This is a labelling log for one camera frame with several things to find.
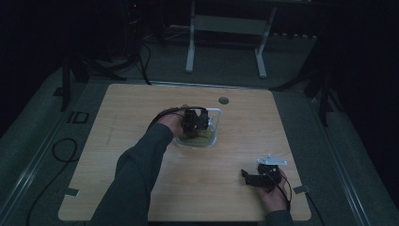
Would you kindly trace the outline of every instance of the person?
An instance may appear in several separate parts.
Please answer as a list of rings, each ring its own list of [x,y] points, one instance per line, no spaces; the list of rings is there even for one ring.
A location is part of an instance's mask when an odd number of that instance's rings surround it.
[[[151,192],[168,144],[174,137],[183,134],[181,126],[183,116],[184,110],[181,110],[161,117],[133,148],[120,156],[115,179],[95,210],[90,221],[91,225],[148,225]],[[285,181],[281,180],[282,189],[284,184]],[[293,224],[284,197],[279,190],[265,192],[259,187],[255,187],[255,190],[268,213],[266,215],[268,225]]]

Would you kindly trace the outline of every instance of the tabletop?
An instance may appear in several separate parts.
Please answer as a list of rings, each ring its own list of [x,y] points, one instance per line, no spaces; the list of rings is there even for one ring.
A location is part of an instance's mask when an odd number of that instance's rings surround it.
[[[225,97],[226,105],[218,100]],[[62,220],[90,220],[114,179],[120,155],[144,135],[157,113],[183,104],[220,108],[211,147],[172,141],[152,191],[149,221],[258,221],[264,211],[241,169],[257,174],[257,159],[272,154],[292,187],[301,186],[273,94],[263,89],[114,84],[108,87],[58,212]],[[303,193],[292,197],[294,220],[311,211]]]

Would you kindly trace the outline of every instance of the black device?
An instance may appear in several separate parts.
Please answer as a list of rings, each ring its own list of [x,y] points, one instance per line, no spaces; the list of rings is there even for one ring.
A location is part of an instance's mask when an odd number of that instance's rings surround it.
[[[241,169],[241,175],[245,178],[246,185],[264,187],[271,191],[281,182],[281,174],[277,165],[258,165],[259,175],[249,175],[245,170]]]
[[[190,138],[196,137],[198,133],[196,129],[207,130],[209,125],[208,110],[205,108],[200,110],[200,114],[197,115],[195,109],[186,109],[184,112],[184,118],[182,120],[182,128],[184,134]]]

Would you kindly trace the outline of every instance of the hand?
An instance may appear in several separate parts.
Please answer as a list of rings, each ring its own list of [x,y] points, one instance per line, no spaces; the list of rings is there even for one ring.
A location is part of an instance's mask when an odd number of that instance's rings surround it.
[[[180,110],[174,113],[167,114],[166,116],[163,116],[156,123],[164,124],[170,129],[170,131],[173,133],[173,136],[177,137],[183,134],[183,128],[182,128],[183,117],[184,117],[184,110]]]
[[[287,178],[285,173],[280,169],[279,170],[281,176]],[[285,179],[281,178],[281,182],[279,183],[279,187],[284,191],[285,195],[287,192],[285,191]],[[261,198],[264,210],[267,213],[278,211],[278,210],[287,210],[287,201],[285,197],[282,195],[281,191],[274,187],[270,192],[267,192],[264,187],[255,187],[255,191],[258,194],[259,198]]]

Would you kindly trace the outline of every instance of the dark sleeve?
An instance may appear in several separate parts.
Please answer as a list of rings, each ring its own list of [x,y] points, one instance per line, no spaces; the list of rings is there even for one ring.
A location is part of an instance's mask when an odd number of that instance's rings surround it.
[[[155,185],[170,129],[156,123],[135,147],[120,156],[115,179],[97,207],[91,225],[147,225],[151,191]]]
[[[266,226],[293,226],[293,217],[287,210],[279,210],[266,216]]]

